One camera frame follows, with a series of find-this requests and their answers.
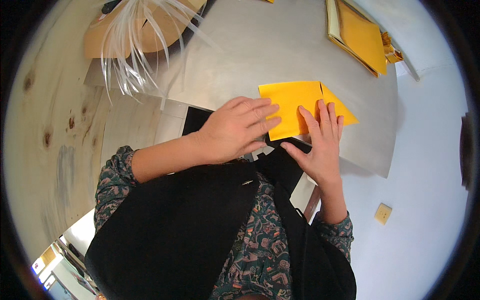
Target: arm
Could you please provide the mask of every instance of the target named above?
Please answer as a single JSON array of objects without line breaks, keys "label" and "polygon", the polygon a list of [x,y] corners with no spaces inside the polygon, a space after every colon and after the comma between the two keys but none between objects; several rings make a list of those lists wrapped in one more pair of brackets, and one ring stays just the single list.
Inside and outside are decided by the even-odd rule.
[{"label": "arm", "polygon": [[309,111],[301,106],[299,108],[312,138],[312,150],[305,154],[290,143],[284,142],[281,146],[320,189],[322,203],[312,225],[319,229],[321,235],[331,244],[343,250],[349,260],[353,236],[339,170],[339,143],[343,131],[343,116],[336,117],[334,103],[329,103],[327,108],[323,100],[320,100],[318,107],[320,109],[318,121]]},{"label": "arm", "polygon": [[120,147],[100,171],[94,214],[95,233],[117,210],[138,181],[132,173],[132,157],[135,152],[129,147]]},{"label": "arm", "polygon": [[269,98],[232,99],[212,113],[199,131],[138,150],[133,174],[146,182],[194,166],[221,164],[265,147],[254,139],[281,122],[280,118],[265,120],[277,110]]},{"label": "arm", "polygon": [[347,217],[337,224],[323,222],[320,212],[318,212],[312,221],[312,227],[317,229],[322,238],[339,249],[350,263],[350,247],[354,238],[353,225],[348,212]]}]

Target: electrical outlet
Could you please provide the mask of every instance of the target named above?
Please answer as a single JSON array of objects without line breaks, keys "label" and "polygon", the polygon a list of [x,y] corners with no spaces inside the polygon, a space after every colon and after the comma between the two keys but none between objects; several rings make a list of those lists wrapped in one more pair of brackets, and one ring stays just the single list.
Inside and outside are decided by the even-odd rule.
[{"label": "electrical outlet", "polygon": [[377,213],[375,214],[375,220],[382,223],[382,225],[385,225],[391,213],[392,213],[391,207],[388,207],[385,204],[380,203],[380,206],[377,209]]}]

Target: right hand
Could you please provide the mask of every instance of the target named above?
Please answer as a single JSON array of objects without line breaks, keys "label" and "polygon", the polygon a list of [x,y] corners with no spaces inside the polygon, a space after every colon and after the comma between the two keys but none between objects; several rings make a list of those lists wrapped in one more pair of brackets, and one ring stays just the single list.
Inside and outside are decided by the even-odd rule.
[{"label": "right hand", "polygon": [[338,155],[343,116],[336,117],[334,103],[329,103],[327,109],[324,101],[320,100],[318,107],[320,109],[318,121],[308,110],[302,106],[299,108],[312,138],[312,150],[305,154],[291,143],[283,142],[281,146],[320,188],[324,188],[341,182]]},{"label": "right hand", "polygon": [[205,161],[221,164],[265,147],[255,138],[281,122],[280,117],[265,120],[279,109],[269,98],[237,97],[213,112],[194,135]]}]

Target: green patterned sleeve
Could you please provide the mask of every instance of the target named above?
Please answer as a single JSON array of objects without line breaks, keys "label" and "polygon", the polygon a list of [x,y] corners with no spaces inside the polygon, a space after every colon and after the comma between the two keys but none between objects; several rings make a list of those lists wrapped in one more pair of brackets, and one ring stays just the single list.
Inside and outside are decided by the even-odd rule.
[{"label": "green patterned sleeve", "polygon": [[120,147],[100,171],[95,193],[95,233],[117,210],[132,188],[138,184],[132,173],[134,153],[135,151],[129,146]]},{"label": "green patterned sleeve", "polygon": [[327,242],[337,247],[350,263],[350,247],[354,239],[352,234],[353,225],[349,212],[347,212],[347,217],[338,224],[322,222],[320,220],[320,212],[318,212],[312,221],[312,226],[319,231],[320,236],[325,238]]}]

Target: woman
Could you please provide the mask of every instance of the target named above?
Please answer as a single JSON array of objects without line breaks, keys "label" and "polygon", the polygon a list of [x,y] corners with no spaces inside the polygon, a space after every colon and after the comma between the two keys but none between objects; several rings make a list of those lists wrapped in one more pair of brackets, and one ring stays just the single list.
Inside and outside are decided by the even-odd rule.
[{"label": "woman", "polygon": [[[319,121],[299,107],[305,154],[282,143],[254,163],[278,105],[237,97],[203,127],[132,151],[103,167],[96,235],[86,255],[110,299],[354,299],[352,225],[338,166],[343,117],[320,100]],[[309,225],[289,198],[303,172],[321,189]]]}]

